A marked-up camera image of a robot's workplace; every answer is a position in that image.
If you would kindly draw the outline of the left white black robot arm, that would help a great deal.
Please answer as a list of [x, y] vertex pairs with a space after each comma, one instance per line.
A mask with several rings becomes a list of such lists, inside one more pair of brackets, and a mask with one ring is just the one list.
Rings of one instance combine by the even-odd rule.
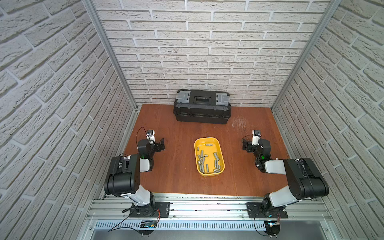
[[111, 159], [104, 182], [106, 195], [131, 200], [132, 206], [123, 210], [130, 212], [131, 218], [151, 218], [160, 215], [152, 192], [141, 184], [141, 173], [154, 168], [154, 155], [165, 150], [164, 139], [156, 143], [143, 139], [138, 142], [138, 153], [129, 156], [116, 156]]

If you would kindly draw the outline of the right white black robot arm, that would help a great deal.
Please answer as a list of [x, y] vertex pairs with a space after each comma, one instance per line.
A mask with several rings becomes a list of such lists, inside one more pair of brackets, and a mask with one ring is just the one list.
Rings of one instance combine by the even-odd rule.
[[266, 174], [284, 175], [288, 185], [268, 193], [260, 203], [246, 203], [249, 218], [288, 218], [286, 207], [303, 200], [326, 197], [330, 187], [310, 158], [271, 158], [268, 140], [242, 140], [243, 150], [253, 153], [258, 170]]

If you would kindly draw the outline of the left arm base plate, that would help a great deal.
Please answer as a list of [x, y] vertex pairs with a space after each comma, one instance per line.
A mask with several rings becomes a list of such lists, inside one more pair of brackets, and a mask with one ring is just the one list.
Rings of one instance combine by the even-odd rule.
[[168, 218], [170, 212], [170, 202], [155, 202], [146, 206], [137, 207], [132, 204], [129, 213], [130, 218]]

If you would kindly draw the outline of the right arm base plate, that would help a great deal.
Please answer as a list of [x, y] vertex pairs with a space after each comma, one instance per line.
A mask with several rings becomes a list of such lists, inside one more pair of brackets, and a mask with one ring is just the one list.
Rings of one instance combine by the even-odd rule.
[[287, 219], [288, 214], [285, 207], [266, 207], [263, 203], [249, 202], [246, 203], [248, 216], [250, 219], [255, 218], [271, 218], [271, 219]]

